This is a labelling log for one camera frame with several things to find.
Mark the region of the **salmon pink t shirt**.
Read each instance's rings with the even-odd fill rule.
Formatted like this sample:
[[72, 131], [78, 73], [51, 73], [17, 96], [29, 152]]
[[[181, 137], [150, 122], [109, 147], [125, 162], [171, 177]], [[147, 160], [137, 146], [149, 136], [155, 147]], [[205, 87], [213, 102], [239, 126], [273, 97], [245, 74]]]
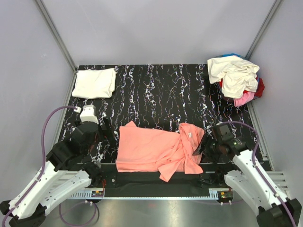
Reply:
[[116, 159], [118, 172], [159, 172], [168, 182], [176, 172], [202, 174], [201, 155], [194, 155], [205, 132], [189, 123], [180, 123], [178, 132], [137, 127], [131, 121], [119, 128]]

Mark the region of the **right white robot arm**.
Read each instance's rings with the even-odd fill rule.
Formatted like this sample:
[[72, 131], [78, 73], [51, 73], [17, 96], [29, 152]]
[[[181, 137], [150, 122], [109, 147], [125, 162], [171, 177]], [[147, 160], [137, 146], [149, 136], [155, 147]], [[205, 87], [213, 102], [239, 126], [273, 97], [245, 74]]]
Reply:
[[196, 156], [199, 154], [214, 164], [221, 155], [230, 159], [229, 163], [218, 166], [213, 175], [202, 181], [237, 192], [256, 214], [260, 227], [298, 226], [302, 211], [300, 202], [290, 199], [275, 184], [241, 137], [213, 139], [206, 134], [194, 152]]

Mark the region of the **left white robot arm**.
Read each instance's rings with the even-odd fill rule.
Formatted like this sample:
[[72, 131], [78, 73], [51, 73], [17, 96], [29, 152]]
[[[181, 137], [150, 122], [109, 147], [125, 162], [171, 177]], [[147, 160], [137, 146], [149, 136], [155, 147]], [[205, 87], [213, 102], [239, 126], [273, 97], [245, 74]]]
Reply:
[[83, 161], [103, 141], [115, 142], [108, 119], [102, 123], [78, 122], [70, 136], [53, 146], [26, 188], [14, 199], [1, 202], [1, 225], [11, 218], [11, 227], [38, 227], [56, 206], [78, 190], [105, 184], [100, 167]]

